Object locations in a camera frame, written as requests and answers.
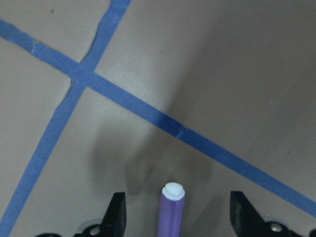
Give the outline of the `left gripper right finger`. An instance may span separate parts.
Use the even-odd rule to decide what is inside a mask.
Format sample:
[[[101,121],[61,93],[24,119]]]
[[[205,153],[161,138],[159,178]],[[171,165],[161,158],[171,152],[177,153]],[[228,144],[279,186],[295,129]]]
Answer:
[[[230,192],[230,223],[237,237],[299,237],[277,221],[265,221],[241,191]]]

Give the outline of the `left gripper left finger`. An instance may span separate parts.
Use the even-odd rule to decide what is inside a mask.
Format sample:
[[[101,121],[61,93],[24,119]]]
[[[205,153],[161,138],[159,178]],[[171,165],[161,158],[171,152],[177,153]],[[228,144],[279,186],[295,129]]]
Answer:
[[[123,237],[126,229],[125,192],[114,193],[100,224],[90,225],[74,237]]]

